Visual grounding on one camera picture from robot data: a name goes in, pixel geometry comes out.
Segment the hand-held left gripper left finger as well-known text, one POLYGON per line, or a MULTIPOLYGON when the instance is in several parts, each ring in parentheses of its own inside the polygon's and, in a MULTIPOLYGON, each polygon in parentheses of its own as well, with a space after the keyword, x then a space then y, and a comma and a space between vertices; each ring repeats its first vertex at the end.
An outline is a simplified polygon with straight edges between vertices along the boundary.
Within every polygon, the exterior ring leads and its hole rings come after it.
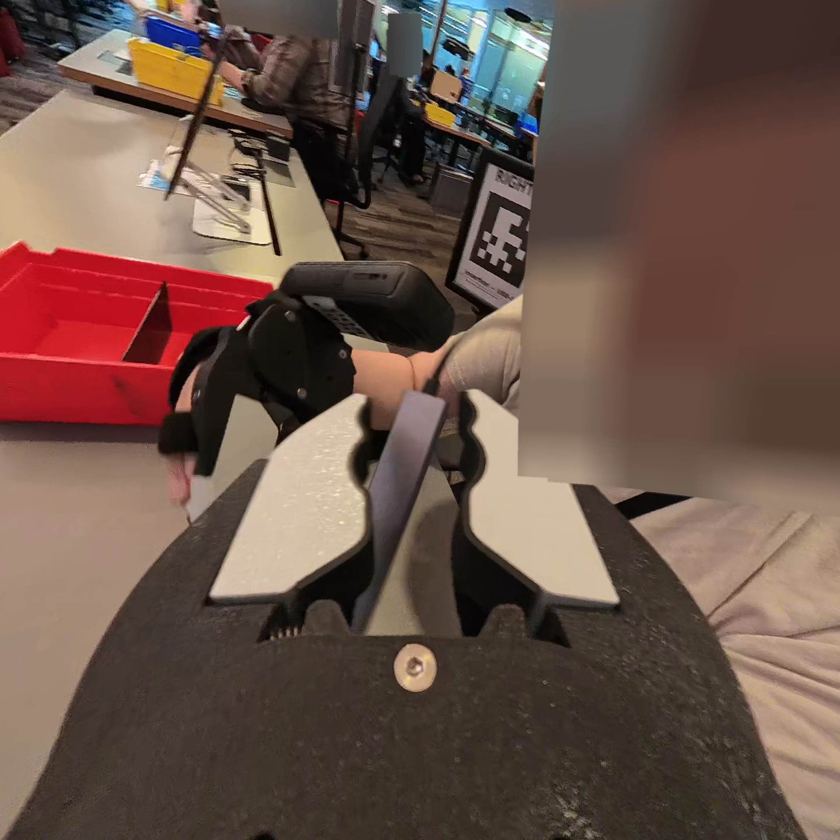
POLYGON ((207 592, 211 607, 268 605, 301 627, 333 601, 349 628, 373 574, 368 401, 351 394, 267 457, 207 592))

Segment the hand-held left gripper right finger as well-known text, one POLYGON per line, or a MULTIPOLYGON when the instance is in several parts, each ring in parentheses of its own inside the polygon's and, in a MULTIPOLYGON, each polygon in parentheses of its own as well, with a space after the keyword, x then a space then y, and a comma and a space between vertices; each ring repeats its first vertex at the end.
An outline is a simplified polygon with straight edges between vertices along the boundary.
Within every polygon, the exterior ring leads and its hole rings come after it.
POLYGON ((563 608, 613 612, 619 594, 571 485, 519 474, 517 418, 481 391, 460 398, 455 530, 460 629, 477 637, 516 606, 531 637, 560 637, 563 608))

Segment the dark grey usb hub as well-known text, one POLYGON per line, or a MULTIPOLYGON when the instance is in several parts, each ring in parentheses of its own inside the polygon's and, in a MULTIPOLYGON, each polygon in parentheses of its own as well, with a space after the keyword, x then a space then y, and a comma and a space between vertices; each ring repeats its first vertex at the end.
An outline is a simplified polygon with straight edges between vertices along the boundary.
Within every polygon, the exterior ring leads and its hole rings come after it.
POLYGON ((372 524, 371 582, 353 609, 352 631, 364 634, 424 483, 447 414, 439 396, 406 392, 368 487, 372 524))

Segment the red plastic bin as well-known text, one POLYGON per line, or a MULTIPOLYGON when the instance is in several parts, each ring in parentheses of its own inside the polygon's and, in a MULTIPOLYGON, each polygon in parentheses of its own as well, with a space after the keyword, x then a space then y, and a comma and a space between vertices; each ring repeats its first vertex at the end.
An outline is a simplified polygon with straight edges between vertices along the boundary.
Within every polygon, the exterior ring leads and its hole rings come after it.
POLYGON ((238 325, 269 282, 24 242, 1 255, 4 423, 156 426, 201 329, 238 325))

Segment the person's right forearm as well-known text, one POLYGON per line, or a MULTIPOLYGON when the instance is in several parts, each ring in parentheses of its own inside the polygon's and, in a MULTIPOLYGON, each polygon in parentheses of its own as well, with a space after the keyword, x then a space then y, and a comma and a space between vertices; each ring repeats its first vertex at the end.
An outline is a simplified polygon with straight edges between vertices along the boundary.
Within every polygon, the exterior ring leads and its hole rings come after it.
POLYGON ((447 342, 434 352, 418 352, 410 356, 353 349, 353 393, 368 397, 379 407, 397 404, 403 393, 424 389, 444 361, 445 352, 452 346, 451 342, 447 342))

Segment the person's right hand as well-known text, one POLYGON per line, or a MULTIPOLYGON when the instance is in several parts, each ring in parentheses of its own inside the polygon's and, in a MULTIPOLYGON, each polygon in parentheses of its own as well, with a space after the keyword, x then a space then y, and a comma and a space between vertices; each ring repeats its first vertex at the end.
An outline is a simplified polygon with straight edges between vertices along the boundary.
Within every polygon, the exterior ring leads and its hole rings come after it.
MULTIPOLYGON (((176 413, 189 413, 192 409, 193 387, 200 369, 196 367, 186 379, 177 398, 176 413)), ((185 506, 191 498, 191 482, 195 467, 194 454, 174 454, 164 457, 169 498, 174 504, 185 506)))

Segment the wooden instruction board stand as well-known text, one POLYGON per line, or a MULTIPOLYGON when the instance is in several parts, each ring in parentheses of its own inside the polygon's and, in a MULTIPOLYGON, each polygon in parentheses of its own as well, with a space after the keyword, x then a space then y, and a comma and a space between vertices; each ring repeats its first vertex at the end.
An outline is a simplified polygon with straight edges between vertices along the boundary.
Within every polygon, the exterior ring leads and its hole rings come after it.
POLYGON ((255 233, 261 232, 262 224, 265 224, 269 243, 275 254, 280 256, 280 241, 268 195, 265 145, 247 135, 243 139, 234 140, 234 148, 250 159, 250 164, 245 165, 244 176, 259 184, 262 196, 260 207, 253 204, 250 196, 236 191, 225 181, 224 176, 206 171, 198 164, 190 162, 193 146, 209 109, 215 83, 220 81, 217 71, 226 48, 231 43, 241 40, 241 34, 236 27, 225 26, 220 32, 221 35, 216 39, 213 48, 213 61, 201 96, 192 114, 181 120, 184 129, 181 142, 171 143, 161 159, 159 176, 164 183, 164 199, 169 200, 177 192, 184 192, 196 201, 197 206, 204 206, 208 211, 211 231, 221 227, 227 233, 235 234, 240 241, 250 244, 257 243, 255 233))

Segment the blue white leaflet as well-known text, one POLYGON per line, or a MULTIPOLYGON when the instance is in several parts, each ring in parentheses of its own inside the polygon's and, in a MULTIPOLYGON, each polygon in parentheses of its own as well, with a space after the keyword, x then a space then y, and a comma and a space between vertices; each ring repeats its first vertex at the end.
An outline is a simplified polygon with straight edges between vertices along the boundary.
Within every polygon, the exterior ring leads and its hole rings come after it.
POLYGON ((171 181, 176 164, 177 160, 175 158, 152 160, 146 171, 140 174, 136 182, 137 186, 167 193, 172 185, 171 181))

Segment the black white marker sign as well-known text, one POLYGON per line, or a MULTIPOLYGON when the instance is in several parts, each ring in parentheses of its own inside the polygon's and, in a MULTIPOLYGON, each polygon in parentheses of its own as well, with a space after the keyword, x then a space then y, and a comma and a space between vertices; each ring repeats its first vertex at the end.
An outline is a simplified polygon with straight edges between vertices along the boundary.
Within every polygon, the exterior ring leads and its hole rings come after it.
POLYGON ((479 154, 445 279, 478 319, 522 294, 533 177, 529 162, 498 150, 479 154))

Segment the yellow plastic bin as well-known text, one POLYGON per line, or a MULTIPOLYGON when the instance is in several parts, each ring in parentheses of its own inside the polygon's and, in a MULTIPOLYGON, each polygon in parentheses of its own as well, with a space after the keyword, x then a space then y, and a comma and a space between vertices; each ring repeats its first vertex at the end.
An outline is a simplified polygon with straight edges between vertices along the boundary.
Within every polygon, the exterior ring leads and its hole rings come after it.
POLYGON ((127 50, 140 84, 196 102, 202 97, 213 68, 211 62, 145 38, 129 38, 127 50))

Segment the blue plastic bin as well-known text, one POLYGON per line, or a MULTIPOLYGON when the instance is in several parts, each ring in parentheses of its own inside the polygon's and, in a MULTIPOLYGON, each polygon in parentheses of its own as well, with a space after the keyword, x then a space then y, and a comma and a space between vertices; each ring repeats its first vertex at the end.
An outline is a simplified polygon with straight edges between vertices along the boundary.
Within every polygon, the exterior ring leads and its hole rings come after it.
POLYGON ((150 42, 187 56, 202 58, 202 41, 194 29, 154 16, 147 17, 143 26, 150 42))

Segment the wooden edged table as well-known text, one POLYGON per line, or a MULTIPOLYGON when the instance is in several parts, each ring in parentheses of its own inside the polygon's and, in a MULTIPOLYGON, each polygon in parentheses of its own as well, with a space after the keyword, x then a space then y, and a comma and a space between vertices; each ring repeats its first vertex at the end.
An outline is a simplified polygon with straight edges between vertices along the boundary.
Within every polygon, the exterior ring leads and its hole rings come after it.
MULTIPOLYGON (((144 108, 167 110, 177 116, 192 112, 196 103, 169 91, 146 86, 137 81, 125 61, 117 57, 125 54, 131 34, 114 29, 58 63, 66 79, 88 85, 96 94, 117 98, 144 108)), ((275 134, 291 140, 293 131, 285 116, 268 114, 247 108, 241 101, 223 97, 221 106, 209 106, 206 120, 214 125, 237 127, 255 134, 275 134)))

